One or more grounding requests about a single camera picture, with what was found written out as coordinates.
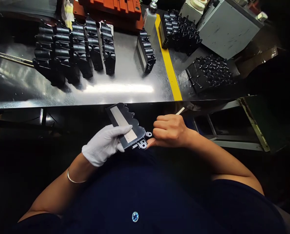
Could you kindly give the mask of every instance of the bare hand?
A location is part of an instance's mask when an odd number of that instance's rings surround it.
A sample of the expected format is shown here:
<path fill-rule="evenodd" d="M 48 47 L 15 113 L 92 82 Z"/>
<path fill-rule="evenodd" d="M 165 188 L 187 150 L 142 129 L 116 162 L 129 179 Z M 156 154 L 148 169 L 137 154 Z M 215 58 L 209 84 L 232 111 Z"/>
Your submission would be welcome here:
<path fill-rule="evenodd" d="M 181 115 L 160 115 L 154 122 L 153 135 L 147 141 L 148 146 L 162 147 L 189 147 L 191 139 L 195 139 L 199 134 L 186 127 Z"/>

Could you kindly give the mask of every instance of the gray machine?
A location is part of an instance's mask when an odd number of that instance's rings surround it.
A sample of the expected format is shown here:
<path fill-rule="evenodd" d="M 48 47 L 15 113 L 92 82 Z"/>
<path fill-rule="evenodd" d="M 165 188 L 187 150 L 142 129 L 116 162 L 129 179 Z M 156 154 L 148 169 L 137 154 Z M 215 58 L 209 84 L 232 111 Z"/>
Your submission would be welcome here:
<path fill-rule="evenodd" d="M 230 59 L 248 45 L 264 26 L 264 20 L 234 0 L 219 0 L 202 16 L 197 30 L 203 45 Z"/>

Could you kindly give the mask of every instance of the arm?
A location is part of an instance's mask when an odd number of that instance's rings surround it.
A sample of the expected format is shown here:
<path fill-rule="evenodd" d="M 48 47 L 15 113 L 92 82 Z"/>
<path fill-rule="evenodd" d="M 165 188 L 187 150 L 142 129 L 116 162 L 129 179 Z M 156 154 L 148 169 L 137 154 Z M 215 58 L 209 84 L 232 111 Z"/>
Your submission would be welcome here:
<path fill-rule="evenodd" d="M 69 177 L 73 181 L 86 181 L 96 169 L 97 167 L 90 164 L 84 155 L 80 153 L 69 167 Z M 73 183 L 68 179 L 67 170 L 65 170 L 36 198 L 31 208 L 22 216 L 19 222 L 42 213 L 61 215 L 80 187 L 81 184 Z"/>
<path fill-rule="evenodd" d="M 98 167 L 104 164 L 107 158 L 118 150 L 124 152 L 117 137 L 126 134 L 131 129 L 131 125 L 124 127 L 108 125 L 100 130 L 87 145 L 82 147 L 82 153 L 71 163 L 70 179 L 75 182 L 86 181 Z M 81 184 L 71 180 L 68 179 L 66 170 L 47 186 L 18 222 L 43 213 L 62 215 L 81 188 Z"/>
<path fill-rule="evenodd" d="M 259 181 L 245 165 L 217 144 L 187 128 L 182 116 L 158 116 L 154 122 L 153 135 L 155 138 L 148 140 L 148 148 L 151 146 L 189 148 L 210 164 L 214 180 L 238 181 L 263 194 Z"/>

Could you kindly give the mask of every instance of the white bottle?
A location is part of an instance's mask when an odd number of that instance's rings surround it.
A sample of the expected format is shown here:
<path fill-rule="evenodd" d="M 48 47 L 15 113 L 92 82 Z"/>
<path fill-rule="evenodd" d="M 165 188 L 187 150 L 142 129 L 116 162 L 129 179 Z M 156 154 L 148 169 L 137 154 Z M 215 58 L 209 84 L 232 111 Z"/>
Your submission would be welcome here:
<path fill-rule="evenodd" d="M 157 1 L 158 0 L 152 0 L 149 7 L 146 8 L 145 11 L 144 26 L 148 36 L 152 35 L 155 28 L 155 22 L 157 18 L 156 12 L 158 9 L 158 6 L 156 4 Z"/>

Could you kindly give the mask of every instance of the forearm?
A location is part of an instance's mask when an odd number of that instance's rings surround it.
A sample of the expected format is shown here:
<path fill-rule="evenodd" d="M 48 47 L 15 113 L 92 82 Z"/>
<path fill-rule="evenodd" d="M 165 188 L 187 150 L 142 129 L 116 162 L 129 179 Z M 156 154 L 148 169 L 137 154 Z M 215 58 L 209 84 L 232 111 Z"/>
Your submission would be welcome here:
<path fill-rule="evenodd" d="M 191 139 L 188 148 L 198 153 L 213 170 L 213 179 L 229 179 L 246 184 L 261 194 L 263 189 L 253 173 L 233 155 L 199 135 L 196 131 L 190 131 Z"/>
<path fill-rule="evenodd" d="M 198 153 L 207 161 L 215 174 L 252 176 L 252 172 L 246 168 L 238 159 L 214 142 L 199 135 L 196 131 L 190 132 L 191 142 L 188 148 Z"/>
<path fill-rule="evenodd" d="M 69 176 L 76 182 L 85 181 L 96 168 L 81 153 L 71 163 Z M 41 213 L 62 214 L 80 188 L 81 184 L 71 182 L 67 177 L 67 170 L 64 171 L 37 197 L 29 211 L 19 221 Z"/>

